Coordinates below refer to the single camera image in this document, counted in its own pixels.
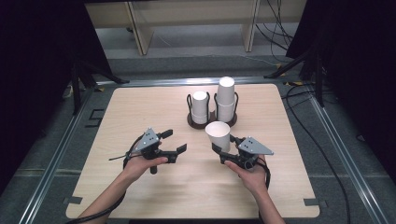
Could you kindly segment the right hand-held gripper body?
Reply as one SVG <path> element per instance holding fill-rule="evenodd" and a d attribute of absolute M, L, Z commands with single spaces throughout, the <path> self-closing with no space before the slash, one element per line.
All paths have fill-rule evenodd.
<path fill-rule="evenodd" d="M 232 161 L 242 169 L 249 170 L 254 167 L 260 155 L 274 154 L 271 149 L 257 141 L 255 138 L 251 136 L 244 138 L 245 140 L 239 146 L 234 144 L 237 149 L 237 154 L 233 155 L 222 151 L 219 155 L 221 163 Z"/>

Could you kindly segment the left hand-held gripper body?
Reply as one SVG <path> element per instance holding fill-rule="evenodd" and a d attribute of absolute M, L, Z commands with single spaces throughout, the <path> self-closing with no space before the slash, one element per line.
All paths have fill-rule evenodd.
<path fill-rule="evenodd" d="M 168 163 L 175 163 L 176 155 L 172 155 L 172 151 L 159 149 L 162 139 L 159 139 L 157 134 L 152 128 L 148 128 L 133 146 L 133 154 L 140 155 L 147 160 L 165 157 L 168 159 Z"/>

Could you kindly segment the white paper cup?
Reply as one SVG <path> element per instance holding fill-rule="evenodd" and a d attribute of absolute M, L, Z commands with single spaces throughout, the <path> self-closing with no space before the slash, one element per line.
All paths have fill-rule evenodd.
<path fill-rule="evenodd" d="M 224 152 L 230 151 L 230 131 L 230 126 L 222 121 L 213 121 L 205 127 L 210 142 Z"/>

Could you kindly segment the dark wooden cup holder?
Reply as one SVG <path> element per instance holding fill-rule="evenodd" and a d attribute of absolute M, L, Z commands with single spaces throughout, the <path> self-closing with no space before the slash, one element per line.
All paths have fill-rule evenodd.
<path fill-rule="evenodd" d="M 187 122 L 193 128 L 197 130 L 204 129 L 210 122 L 213 121 L 222 121 L 228 124 L 230 127 L 233 127 L 237 122 L 237 114 L 236 108 L 238 106 L 239 95 L 235 92 L 233 94 L 234 102 L 230 105 L 221 105 L 218 101 L 218 95 L 215 94 L 215 110 L 209 110 L 209 100 L 210 94 L 208 92 L 205 93 L 206 97 L 204 99 L 205 107 L 207 111 L 206 116 L 196 116 L 192 113 L 193 110 L 193 97 L 191 94 L 187 95 L 187 105 L 189 109 L 189 114 L 187 115 Z"/>

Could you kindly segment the stack of white cups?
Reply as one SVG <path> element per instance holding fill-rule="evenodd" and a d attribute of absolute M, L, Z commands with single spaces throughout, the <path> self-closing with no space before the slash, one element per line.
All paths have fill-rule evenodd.
<path fill-rule="evenodd" d="M 216 95 L 217 119 L 229 122 L 233 118 L 234 109 L 234 79 L 232 77 L 222 77 L 219 80 Z"/>

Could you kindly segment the person's left hand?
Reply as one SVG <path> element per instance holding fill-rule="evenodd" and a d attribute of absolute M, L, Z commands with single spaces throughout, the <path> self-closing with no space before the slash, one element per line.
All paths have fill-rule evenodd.
<path fill-rule="evenodd" d="M 142 156 L 135 156 L 127 162 L 123 172 L 126 175 L 126 179 L 130 183 L 133 183 L 150 167 L 158 166 L 167 162 L 168 159 L 165 157 L 147 160 Z"/>

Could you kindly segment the person's right hand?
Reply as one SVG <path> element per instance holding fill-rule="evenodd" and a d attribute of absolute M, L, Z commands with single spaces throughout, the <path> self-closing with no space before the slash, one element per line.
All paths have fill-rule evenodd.
<path fill-rule="evenodd" d="M 259 156 L 257 163 L 250 170 L 242 169 L 232 161 L 226 161 L 224 164 L 241 178 L 243 185 L 254 197 L 268 191 L 267 164 L 263 155 Z"/>

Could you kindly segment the white cup left in rack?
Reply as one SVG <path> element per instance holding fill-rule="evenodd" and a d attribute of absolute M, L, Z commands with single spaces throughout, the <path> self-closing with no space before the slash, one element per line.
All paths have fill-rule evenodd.
<path fill-rule="evenodd" d="M 197 124 L 207 123 L 208 95 L 205 91 L 196 91 L 191 98 L 191 117 Z"/>

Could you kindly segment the black floor tape mark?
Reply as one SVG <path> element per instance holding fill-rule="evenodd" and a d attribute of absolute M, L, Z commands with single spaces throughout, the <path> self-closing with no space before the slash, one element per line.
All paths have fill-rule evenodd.
<path fill-rule="evenodd" d="M 104 109 L 93 109 L 89 118 L 88 122 L 85 125 L 86 128 L 97 128 L 101 125 L 103 116 L 105 114 Z"/>

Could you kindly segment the black metal stand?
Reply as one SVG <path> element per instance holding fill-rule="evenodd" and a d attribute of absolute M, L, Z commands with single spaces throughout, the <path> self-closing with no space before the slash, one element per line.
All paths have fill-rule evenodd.
<path fill-rule="evenodd" d="M 308 49 L 306 52 L 298 56 L 296 59 L 278 68 L 273 74 L 264 76 L 264 78 L 278 78 L 282 74 L 285 74 L 291 68 L 294 68 L 300 63 L 304 64 L 300 72 L 300 76 L 302 80 L 308 80 L 309 78 L 314 79 L 316 100 L 320 106 L 324 106 L 323 96 L 322 96 L 322 86 L 323 86 L 322 60 L 319 51 L 315 48 Z"/>
<path fill-rule="evenodd" d="M 104 69 L 100 66 L 93 65 L 92 63 L 84 61 L 74 61 L 71 69 L 74 115 L 78 113 L 82 106 L 80 84 L 83 84 L 83 86 L 88 89 L 95 88 L 97 86 L 97 82 L 92 76 L 93 74 L 101 75 L 111 81 L 114 81 L 117 84 L 129 83 L 129 80 L 124 80 L 114 76 L 110 68 Z"/>

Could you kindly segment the black curtain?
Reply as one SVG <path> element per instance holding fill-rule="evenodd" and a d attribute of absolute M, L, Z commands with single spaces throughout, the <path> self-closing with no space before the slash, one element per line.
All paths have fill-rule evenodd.
<path fill-rule="evenodd" d="M 287 55 L 302 55 L 323 28 L 327 78 L 396 182 L 396 0 L 306 0 Z"/>
<path fill-rule="evenodd" d="M 72 76 L 111 73 L 88 2 L 0 0 L 0 194 Z"/>

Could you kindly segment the aluminium floor rail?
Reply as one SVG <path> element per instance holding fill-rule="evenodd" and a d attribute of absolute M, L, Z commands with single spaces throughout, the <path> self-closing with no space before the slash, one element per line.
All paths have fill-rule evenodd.
<path fill-rule="evenodd" d="M 33 187 L 34 191 L 31 194 L 25 208 L 23 209 L 23 213 L 18 221 L 18 224 L 32 224 L 35 220 L 36 214 L 49 191 L 52 180 L 55 177 L 58 167 L 64 158 L 64 154 L 70 144 L 74 132 L 77 129 L 78 123 L 82 118 L 82 113 L 86 107 L 86 104 L 89 102 L 93 92 L 93 88 L 89 88 L 85 91 L 74 91 L 74 96 L 76 96 L 78 93 L 82 94 L 80 106 L 77 111 L 73 113 L 72 117 L 67 123 L 62 138 L 60 139 L 59 144 L 53 151 L 47 167 L 43 170 L 19 169 L 17 171 L 17 176 L 38 178 L 38 183 Z"/>
<path fill-rule="evenodd" d="M 311 99 L 311 104 L 315 108 L 318 118 L 332 141 L 333 147 L 372 221 L 374 224 L 390 224 L 385 210 L 381 207 L 373 189 L 369 186 L 357 163 L 349 153 L 345 142 L 333 125 L 327 111 L 315 98 Z"/>

